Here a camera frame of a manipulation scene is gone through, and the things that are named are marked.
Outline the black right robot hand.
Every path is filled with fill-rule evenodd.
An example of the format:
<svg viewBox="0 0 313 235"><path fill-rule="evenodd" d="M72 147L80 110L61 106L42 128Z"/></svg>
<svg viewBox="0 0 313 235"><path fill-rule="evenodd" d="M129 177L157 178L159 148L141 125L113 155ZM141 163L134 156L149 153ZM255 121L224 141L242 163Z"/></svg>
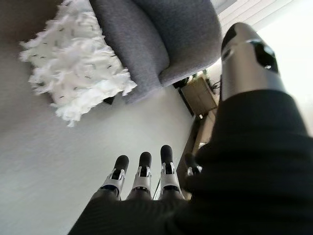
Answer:
<svg viewBox="0 0 313 235"><path fill-rule="evenodd" d="M247 24L222 43L211 140L187 177L189 201L109 202L99 193L72 235L310 235L313 140L281 80L273 50Z"/></svg>

